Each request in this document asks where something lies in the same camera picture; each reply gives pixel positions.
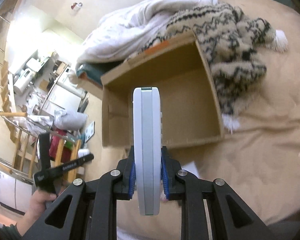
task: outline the white pom-pom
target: white pom-pom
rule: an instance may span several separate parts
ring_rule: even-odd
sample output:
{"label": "white pom-pom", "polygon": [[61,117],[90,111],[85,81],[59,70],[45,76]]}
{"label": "white pom-pom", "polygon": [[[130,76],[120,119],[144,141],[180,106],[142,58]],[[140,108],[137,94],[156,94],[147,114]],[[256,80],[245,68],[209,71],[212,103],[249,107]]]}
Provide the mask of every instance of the white pom-pom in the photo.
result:
{"label": "white pom-pom", "polygon": [[233,131],[240,127],[240,123],[237,118],[234,118],[229,114],[222,114],[223,125],[228,128],[228,131],[232,134]]}
{"label": "white pom-pom", "polygon": [[212,4],[213,5],[216,5],[216,4],[218,4],[219,3],[219,0],[212,0]]}
{"label": "white pom-pom", "polygon": [[168,202],[169,200],[166,198],[166,195],[164,193],[164,191],[162,190],[161,195],[160,195],[160,200],[162,202]]}
{"label": "white pom-pom", "polygon": [[271,44],[267,44],[268,49],[273,49],[278,52],[284,52],[288,49],[288,40],[282,30],[275,30],[275,38]]}

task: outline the red object on wall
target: red object on wall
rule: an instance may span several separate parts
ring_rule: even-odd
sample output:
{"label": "red object on wall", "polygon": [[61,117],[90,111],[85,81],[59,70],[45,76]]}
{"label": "red object on wall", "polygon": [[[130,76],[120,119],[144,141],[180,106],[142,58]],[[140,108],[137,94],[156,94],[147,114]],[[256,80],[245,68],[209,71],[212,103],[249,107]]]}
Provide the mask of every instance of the red object on wall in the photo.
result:
{"label": "red object on wall", "polygon": [[78,3],[74,2],[73,5],[71,5],[71,9],[73,10],[74,7],[77,5]]}
{"label": "red object on wall", "polygon": [[[57,132],[60,135],[67,134],[67,131],[60,130],[60,129],[56,129],[55,132]],[[60,138],[58,136],[52,136],[52,141],[51,141],[50,150],[49,150],[49,156],[52,157],[53,159],[56,159],[59,140],[60,140]],[[71,158],[71,150],[68,149],[67,147],[63,147],[61,162],[62,163],[68,162],[70,160],[70,158]]]}

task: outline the patterned knit blanket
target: patterned knit blanket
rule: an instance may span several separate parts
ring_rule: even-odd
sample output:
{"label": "patterned knit blanket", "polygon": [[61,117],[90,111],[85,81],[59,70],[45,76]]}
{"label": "patterned knit blanket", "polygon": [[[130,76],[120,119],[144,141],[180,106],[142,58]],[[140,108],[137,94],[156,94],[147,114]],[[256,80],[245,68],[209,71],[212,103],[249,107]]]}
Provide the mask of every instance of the patterned knit blanket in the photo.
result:
{"label": "patterned knit blanket", "polygon": [[141,51],[186,31],[195,33],[208,61],[223,114],[236,115],[245,109],[260,87],[267,69],[255,48],[287,49],[283,31],[274,30],[264,19],[250,19],[239,7],[219,3],[179,11],[165,32]]}

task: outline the cardboard box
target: cardboard box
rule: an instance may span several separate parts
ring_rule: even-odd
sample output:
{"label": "cardboard box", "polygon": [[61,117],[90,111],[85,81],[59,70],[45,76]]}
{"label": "cardboard box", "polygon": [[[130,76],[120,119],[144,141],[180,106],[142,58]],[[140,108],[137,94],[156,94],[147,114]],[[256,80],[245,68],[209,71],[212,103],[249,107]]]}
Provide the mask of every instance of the cardboard box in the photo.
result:
{"label": "cardboard box", "polygon": [[179,148],[224,137],[220,107],[193,32],[186,32],[137,55],[101,77],[102,144],[133,145],[132,95],[136,87],[157,87],[162,144]]}

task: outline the white blanket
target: white blanket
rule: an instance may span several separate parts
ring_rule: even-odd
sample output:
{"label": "white blanket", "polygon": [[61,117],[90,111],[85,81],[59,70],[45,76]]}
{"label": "white blanket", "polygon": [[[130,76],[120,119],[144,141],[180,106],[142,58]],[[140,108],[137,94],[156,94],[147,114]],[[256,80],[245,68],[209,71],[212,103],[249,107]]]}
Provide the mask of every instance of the white blanket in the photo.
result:
{"label": "white blanket", "polygon": [[76,70],[84,62],[123,60],[141,49],[179,10],[212,4],[212,0],[144,0],[105,15],[83,42]]}

